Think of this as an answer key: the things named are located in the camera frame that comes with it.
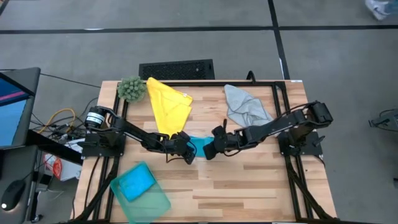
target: computer monitor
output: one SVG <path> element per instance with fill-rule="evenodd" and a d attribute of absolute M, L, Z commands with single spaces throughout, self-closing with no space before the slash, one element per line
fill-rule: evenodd
<path fill-rule="evenodd" d="M 35 93 L 0 72 L 0 106 L 26 100 Z"/>

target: green spiky ball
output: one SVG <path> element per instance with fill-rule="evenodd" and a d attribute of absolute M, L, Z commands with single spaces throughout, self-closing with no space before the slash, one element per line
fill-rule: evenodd
<path fill-rule="evenodd" d="M 119 98 L 125 99 L 129 103 L 136 103 L 141 101 L 147 87 L 139 77 L 123 78 L 118 86 Z"/>

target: wooden table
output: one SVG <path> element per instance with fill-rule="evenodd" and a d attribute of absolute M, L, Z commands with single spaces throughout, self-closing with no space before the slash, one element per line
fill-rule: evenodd
<path fill-rule="evenodd" d="M 103 82 L 98 105 L 113 107 L 117 81 Z M 307 102 L 302 82 L 285 81 L 290 107 Z M 192 111 L 184 131 L 192 136 L 211 136 L 211 130 L 222 124 L 227 105 L 223 87 L 174 87 L 193 97 Z M 262 100 L 271 116 L 276 117 L 271 87 L 240 87 Z M 120 102 L 118 114 L 121 114 Z M 157 132 L 149 97 L 129 104 L 127 120 L 147 132 Z M 227 131 L 240 126 L 229 120 Z M 76 215 L 83 210 L 89 176 L 95 158 L 84 161 L 75 197 Z M 313 156 L 302 156 L 309 191 L 331 216 L 336 216 L 328 179 L 323 164 Z M 192 165 L 182 160 L 165 163 L 165 155 L 148 152 L 127 138 L 125 153 L 120 160 L 119 174 L 147 162 L 164 189 L 172 207 L 156 222 L 271 222 L 295 221 L 284 158 L 279 153 L 277 139 L 267 138 L 254 149 L 234 157 L 218 154 L 207 161 L 196 158 Z M 95 169 L 89 201 L 98 189 L 102 159 Z M 305 217 L 302 194 L 298 190 L 302 216 Z M 100 218 L 104 217 L 108 191 L 101 203 Z M 126 222 L 126 216 L 114 198 L 111 222 Z"/>

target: monitor screen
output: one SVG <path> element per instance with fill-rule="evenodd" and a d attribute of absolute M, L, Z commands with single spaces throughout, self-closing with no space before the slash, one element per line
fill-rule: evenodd
<path fill-rule="evenodd" d="M 29 94 L 0 77 L 0 106 L 28 99 Z"/>

